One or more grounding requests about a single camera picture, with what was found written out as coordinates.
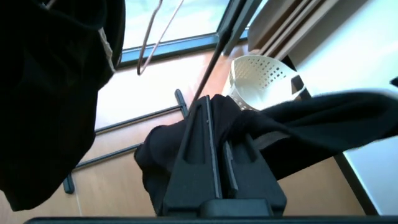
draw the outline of black cloth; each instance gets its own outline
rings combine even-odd
[[[347,149],[398,134],[398,101],[375,93],[319,96],[260,112],[241,111],[230,97],[216,95],[211,112],[217,150],[227,140],[239,142],[246,133],[254,139],[276,131],[285,134],[260,149],[276,179]],[[186,122],[154,128],[135,153],[144,187],[158,214]]]
[[[91,147],[98,90],[120,59],[124,0],[5,2],[0,190],[14,211],[46,201]]]

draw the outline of wall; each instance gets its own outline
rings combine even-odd
[[[312,96],[366,89],[398,98],[398,1],[340,1],[289,54]],[[398,138],[345,153],[382,215],[398,215]]]

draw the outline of perforated basket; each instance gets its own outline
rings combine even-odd
[[[261,104],[253,102],[260,102],[265,94],[269,94],[266,90],[270,85],[275,85],[282,79],[291,80],[297,75],[297,72],[276,59],[261,55],[245,55],[233,60],[227,82],[229,86],[224,90],[229,88],[227,94],[242,110],[262,110],[264,108]]]

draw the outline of light brown floor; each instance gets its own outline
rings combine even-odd
[[[232,59],[247,54],[247,45],[221,56],[204,89],[204,95],[221,93]],[[190,105],[213,51],[199,52],[153,63],[140,77],[134,68],[115,74],[100,91],[96,127],[140,116],[177,104],[174,91],[181,89]],[[175,112],[102,134],[83,161],[142,142],[160,124],[182,119]],[[154,216],[141,171],[128,154],[73,173],[76,193],[62,186],[43,205],[12,212],[0,194],[0,223],[22,223],[39,216]],[[286,215],[362,215],[363,211],[333,159],[315,164],[280,180],[288,198]]]

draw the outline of beige curtain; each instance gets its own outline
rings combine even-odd
[[[338,1],[268,0],[249,28],[249,50],[282,60]]]

